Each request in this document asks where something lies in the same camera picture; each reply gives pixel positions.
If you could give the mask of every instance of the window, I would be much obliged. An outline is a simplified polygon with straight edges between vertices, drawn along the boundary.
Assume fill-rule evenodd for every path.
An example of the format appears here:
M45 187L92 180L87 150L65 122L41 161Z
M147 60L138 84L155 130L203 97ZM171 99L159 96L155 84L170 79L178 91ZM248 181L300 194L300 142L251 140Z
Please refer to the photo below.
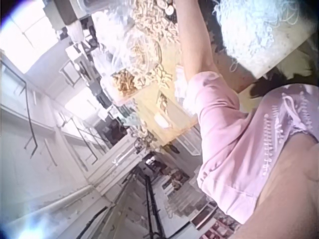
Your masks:
M43 8L41 0L25 1L9 15L1 28L0 47L22 73L58 42Z
M86 87L75 97L65 104L65 108L71 111L82 120L86 120L92 114L98 111L102 106L92 95L91 90Z

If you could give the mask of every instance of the ceiling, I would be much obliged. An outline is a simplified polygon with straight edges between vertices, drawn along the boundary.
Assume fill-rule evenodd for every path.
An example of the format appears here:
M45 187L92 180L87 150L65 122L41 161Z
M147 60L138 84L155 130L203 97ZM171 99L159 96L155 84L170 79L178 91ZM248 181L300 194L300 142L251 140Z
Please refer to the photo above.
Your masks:
M70 86L65 76L59 72L69 61L65 49L70 46L70 41L69 37L59 41L44 53L25 74L33 84L61 105L65 105L86 87L82 80L78 81L74 87Z

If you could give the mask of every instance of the string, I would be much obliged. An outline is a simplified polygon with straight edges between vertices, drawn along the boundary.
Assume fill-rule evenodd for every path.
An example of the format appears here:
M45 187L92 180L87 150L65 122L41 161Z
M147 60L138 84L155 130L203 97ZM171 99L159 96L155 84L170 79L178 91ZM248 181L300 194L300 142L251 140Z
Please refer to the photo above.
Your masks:
M221 26L228 56L234 58L230 72L238 61L251 61L275 41L273 28L282 22L294 25L299 19L297 0L212 0L216 3L212 14Z

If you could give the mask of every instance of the pink sleeve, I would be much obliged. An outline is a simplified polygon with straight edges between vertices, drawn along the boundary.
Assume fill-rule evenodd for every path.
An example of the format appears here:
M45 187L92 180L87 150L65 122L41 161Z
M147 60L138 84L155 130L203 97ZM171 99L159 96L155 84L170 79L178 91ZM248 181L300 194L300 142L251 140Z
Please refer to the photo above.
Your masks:
M194 100L198 115L203 163L217 154L228 155L244 130L243 119L247 116L239 111L237 94L217 73L202 72L189 81L187 97Z

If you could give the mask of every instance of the wall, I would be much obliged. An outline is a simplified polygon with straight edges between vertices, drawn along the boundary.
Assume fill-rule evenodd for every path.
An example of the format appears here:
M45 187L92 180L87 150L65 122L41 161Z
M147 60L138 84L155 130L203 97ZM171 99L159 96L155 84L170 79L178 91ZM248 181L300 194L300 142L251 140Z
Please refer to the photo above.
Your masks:
M65 167L70 160L54 155L55 166L44 145L47 138L51 146L54 140L36 134L38 150L32 158L34 143L29 129L1 121L1 210L4 222L14 220L39 209L85 185L85 178L78 168Z
M6 109L12 110L23 117L27 117L25 102L25 90L20 94L24 87L21 82L9 69L5 69L1 75L1 105ZM33 91L28 88L28 102L30 117L39 123L50 124L42 113L42 100L39 93L36 95L36 104L33 98Z

